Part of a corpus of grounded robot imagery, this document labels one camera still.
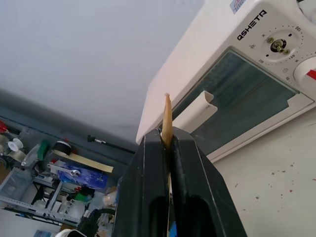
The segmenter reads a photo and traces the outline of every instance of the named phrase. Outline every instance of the white wall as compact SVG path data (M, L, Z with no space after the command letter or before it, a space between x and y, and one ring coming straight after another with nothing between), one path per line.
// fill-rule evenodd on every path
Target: white wall
M57 233L60 227L15 216L14 212L0 209L0 230L2 237L33 237L36 230Z
M136 144L147 87L203 2L1 1L0 104Z
M316 236L316 109L214 165L249 237Z

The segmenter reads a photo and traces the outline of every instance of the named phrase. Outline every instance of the toaster oven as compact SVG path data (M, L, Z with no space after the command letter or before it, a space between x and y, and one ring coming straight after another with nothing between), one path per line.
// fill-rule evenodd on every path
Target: toaster oven
M148 88L137 143L166 92L211 161L315 107L316 1L207 0Z

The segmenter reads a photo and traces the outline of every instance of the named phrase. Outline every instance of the metal rod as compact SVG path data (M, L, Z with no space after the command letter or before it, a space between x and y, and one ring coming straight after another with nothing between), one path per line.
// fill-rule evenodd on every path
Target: metal rod
M48 207L46 208L47 210L51 211L53 209L54 204L55 204L56 199L57 199L57 196L58 196L62 186L63 186L63 182L60 181L59 184L58 184L58 187L56 188L56 190L54 192L53 197L51 198L51 200L50 200L50 202L48 204Z
M60 220L67 219L67 220L73 221L75 223L79 223L80 222L80 219L73 218L71 216L68 216L67 214L59 214L59 213L54 212L54 211L50 211L50 210L47 210L47 209L42 209L40 207L37 207L37 206L34 206L34 205L30 205L28 203L17 201L17 200L14 200L14 199L10 199L10 198L7 198L7 197L0 196L0 201L4 201L4 202L12 204L12 205L21 206L21 207L24 207L24 208L27 208L27 209L32 209L32 210L35 210L35 211L40 212L42 214L55 216L54 220L57 220L56 218L58 218Z

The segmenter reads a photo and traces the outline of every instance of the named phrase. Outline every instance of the oven window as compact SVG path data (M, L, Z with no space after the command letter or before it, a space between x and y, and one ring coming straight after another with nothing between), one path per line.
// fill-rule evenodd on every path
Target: oven window
M173 119L204 90L214 95L211 104L218 111L191 135L206 155L286 109L297 94L228 51L174 110Z

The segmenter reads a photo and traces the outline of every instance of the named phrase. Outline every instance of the white knob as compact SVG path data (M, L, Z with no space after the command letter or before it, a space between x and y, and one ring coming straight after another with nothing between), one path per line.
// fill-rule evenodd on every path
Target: white knob
M316 92L316 57L309 58L298 65L294 77L303 89Z

